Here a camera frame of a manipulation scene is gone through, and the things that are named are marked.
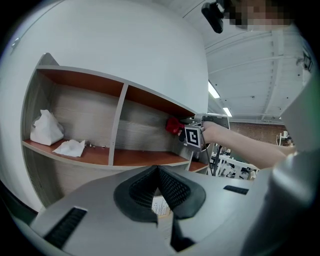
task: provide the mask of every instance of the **camera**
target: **camera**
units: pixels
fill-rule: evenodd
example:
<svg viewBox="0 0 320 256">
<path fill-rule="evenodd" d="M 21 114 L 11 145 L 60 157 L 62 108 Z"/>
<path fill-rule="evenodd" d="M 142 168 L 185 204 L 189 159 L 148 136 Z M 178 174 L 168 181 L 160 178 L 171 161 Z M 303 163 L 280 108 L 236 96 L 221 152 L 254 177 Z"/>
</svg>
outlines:
<svg viewBox="0 0 320 256">
<path fill-rule="evenodd" d="M 201 8 L 203 16 L 209 22 L 214 32 L 218 34 L 221 34 L 224 30 L 224 13 L 219 10 L 218 4 L 220 4 L 224 8 L 224 11 L 226 11 L 225 5 L 227 2 L 227 0 L 217 0 L 213 3 L 206 2 Z"/>
</svg>

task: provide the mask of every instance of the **human arm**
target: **human arm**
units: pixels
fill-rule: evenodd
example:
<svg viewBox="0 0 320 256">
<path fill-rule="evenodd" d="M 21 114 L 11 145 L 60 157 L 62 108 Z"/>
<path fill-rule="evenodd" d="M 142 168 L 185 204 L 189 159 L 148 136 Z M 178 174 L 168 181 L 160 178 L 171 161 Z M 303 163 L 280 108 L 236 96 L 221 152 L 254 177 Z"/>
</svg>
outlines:
<svg viewBox="0 0 320 256">
<path fill-rule="evenodd" d="M 259 169 L 270 168 L 290 154 L 289 150 L 283 149 L 286 147 L 254 140 L 213 122 L 204 122 L 203 126 L 206 143 L 217 143 L 231 149 Z"/>
</svg>

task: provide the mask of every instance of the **black vent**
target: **black vent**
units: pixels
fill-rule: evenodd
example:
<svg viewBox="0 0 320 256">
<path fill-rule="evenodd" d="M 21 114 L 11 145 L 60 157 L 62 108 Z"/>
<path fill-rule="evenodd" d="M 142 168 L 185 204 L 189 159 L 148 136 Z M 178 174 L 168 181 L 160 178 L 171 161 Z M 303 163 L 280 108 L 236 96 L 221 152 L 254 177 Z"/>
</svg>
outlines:
<svg viewBox="0 0 320 256">
<path fill-rule="evenodd" d="M 229 190 L 238 194 L 242 194 L 242 195 L 246 195 L 249 191 L 249 189 L 246 188 L 241 188 L 241 187 L 237 187 L 237 186 L 225 186 L 223 188 L 224 190 Z"/>
<path fill-rule="evenodd" d="M 130 186 L 129 195 L 138 205 L 151 209 L 157 184 L 158 172 L 153 170 Z"/>
<path fill-rule="evenodd" d="M 158 223 L 152 201 L 158 187 L 157 166 L 128 178 L 114 190 L 113 199 L 120 211 L 136 222 Z"/>
<path fill-rule="evenodd" d="M 187 200 L 191 193 L 188 186 L 172 177 L 165 171 L 160 171 L 159 177 L 159 189 L 171 210 Z"/>
<path fill-rule="evenodd" d="M 206 200 L 202 186 L 179 174 L 158 166 L 158 187 L 178 220 L 192 218 Z"/>
<path fill-rule="evenodd" d="M 86 210 L 74 207 L 59 221 L 44 239 L 53 246 L 61 249 L 86 213 Z"/>
</svg>

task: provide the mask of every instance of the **hand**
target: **hand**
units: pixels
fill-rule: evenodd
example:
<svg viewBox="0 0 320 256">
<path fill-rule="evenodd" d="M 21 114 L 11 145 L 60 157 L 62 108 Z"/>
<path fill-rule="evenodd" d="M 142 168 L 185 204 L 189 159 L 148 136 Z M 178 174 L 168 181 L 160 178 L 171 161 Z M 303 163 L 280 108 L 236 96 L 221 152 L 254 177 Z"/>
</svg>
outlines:
<svg viewBox="0 0 320 256">
<path fill-rule="evenodd" d="M 218 134 L 223 133 L 224 130 L 228 130 L 219 124 L 216 124 L 214 122 L 209 122 L 209 121 L 205 121 L 203 123 L 203 127 L 204 127 L 203 137 L 204 137 L 205 143 L 217 143 L 218 138 L 220 137 L 220 135 Z"/>
</svg>

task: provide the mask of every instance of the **crumpled paper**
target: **crumpled paper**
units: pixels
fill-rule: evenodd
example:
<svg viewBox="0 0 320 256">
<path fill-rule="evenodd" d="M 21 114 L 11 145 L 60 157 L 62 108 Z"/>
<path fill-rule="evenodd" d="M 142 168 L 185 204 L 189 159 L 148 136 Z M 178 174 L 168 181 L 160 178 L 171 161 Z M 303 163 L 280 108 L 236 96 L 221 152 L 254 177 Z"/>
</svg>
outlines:
<svg viewBox="0 0 320 256">
<path fill-rule="evenodd" d="M 71 139 L 63 142 L 52 152 L 70 157 L 81 157 L 81 154 L 85 148 L 85 142 L 85 140 L 78 142 L 74 139 Z"/>
<path fill-rule="evenodd" d="M 64 129 L 47 109 L 31 126 L 30 140 L 43 145 L 52 145 L 64 137 Z"/>
</svg>

